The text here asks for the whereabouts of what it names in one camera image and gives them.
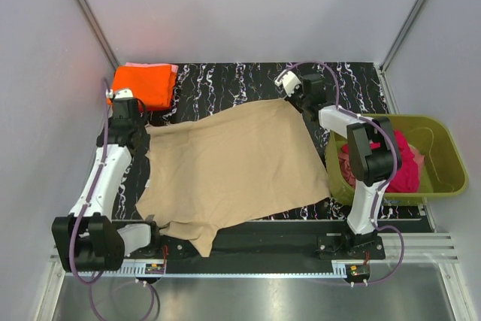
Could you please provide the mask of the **beige t shirt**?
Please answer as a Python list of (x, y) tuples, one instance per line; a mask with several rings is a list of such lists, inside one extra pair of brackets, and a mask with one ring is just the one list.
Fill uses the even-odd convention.
[(150, 179), (136, 208), (162, 234), (210, 255), (220, 229), (329, 197), (328, 175), (302, 115), (251, 101), (204, 119), (148, 128)]

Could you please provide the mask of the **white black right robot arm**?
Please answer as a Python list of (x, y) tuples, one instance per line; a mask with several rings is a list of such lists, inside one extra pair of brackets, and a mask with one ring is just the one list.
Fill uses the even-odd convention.
[(401, 154), (389, 118), (367, 117), (331, 105), (319, 83), (315, 77), (299, 78), (292, 71), (276, 80), (276, 85), (284, 89), (285, 100), (298, 112), (347, 140), (349, 164), (355, 177), (351, 211), (340, 236), (319, 250), (325, 256), (354, 256), (377, 246), (377, 215), (385, 191), (401, 167)]

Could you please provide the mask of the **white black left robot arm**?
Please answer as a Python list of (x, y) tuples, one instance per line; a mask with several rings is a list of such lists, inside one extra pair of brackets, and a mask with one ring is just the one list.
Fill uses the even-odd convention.
[(97, 138), (95, 161), (76, 204), (51, 226), (65, 271), (117, 271), (125, 256), (153, 243), (153, 223), (112, 220), (117, 191), (127, 167), (147, 142), (146, 107), (133, 95), (115, 95), (112, 115)]

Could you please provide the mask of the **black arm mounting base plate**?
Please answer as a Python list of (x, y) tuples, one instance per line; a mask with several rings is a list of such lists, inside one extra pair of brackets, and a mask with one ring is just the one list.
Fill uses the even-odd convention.
[(255, 277), (334, 273), (333, 261), (357, 263), (384, 260), (383, 241), (366, 253), (322, 255), (319, 247), (333, 244), (344, 230), (341, 220), (251, 221), (223, 229), (214, 238), (208, 257), (189, 241), (160, 235), (154, 244), (128, 255), (133, 262), (165, 263), (170, 276)]

